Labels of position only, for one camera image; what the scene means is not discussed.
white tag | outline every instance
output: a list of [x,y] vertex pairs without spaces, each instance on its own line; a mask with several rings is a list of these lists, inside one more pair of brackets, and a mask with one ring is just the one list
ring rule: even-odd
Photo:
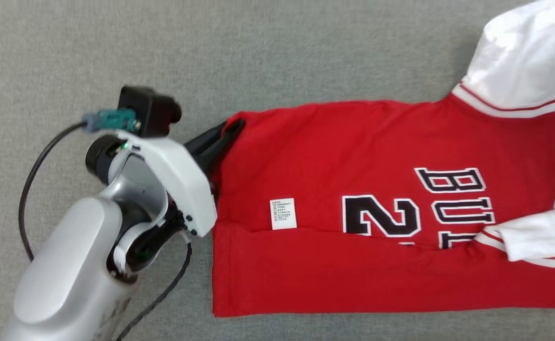
[[294,198],[271,200],[269,205],[271,205],[272,229],[296,229]]

basketball jersey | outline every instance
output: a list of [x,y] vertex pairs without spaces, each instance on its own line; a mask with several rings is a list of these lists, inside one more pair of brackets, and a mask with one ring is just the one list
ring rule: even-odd
[[[527,76],[555,60],[498,70],[550,41],[545,15],[555,2],[492,20],[435,103],[230,118],[246,126],[216,177],[214,314],[555,308],[555,86]],[[499,50],[512,31],[532,39]]]

